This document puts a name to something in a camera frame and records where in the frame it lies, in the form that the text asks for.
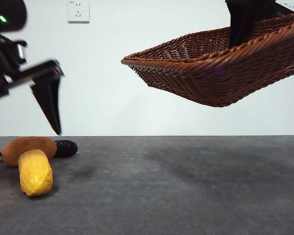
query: electrical socket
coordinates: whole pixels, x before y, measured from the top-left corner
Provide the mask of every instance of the electrical socket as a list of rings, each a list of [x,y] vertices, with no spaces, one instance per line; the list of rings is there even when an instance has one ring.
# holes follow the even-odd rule
[[[67,5],[68,23],[89,23],[89,1],[71,0]]]
[[[294,0],[277,0],[276,3],[294,11]]]

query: brown woven basket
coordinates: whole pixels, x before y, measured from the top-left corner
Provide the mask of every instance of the brown woven basket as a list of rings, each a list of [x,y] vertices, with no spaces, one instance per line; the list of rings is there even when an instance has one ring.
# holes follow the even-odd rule
[[[255,23],[228,49],[230,27],[192,33],[124,57],[150,87],[224,107],[294,74],[294,14]]]

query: gray concrete floor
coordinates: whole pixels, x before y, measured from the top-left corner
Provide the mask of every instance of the gray concrete floor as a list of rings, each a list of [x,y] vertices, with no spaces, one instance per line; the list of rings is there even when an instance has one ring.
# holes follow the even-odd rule
[[[44,196],[0,163],[0,235],[294,235],[294,136],[54,139]]]

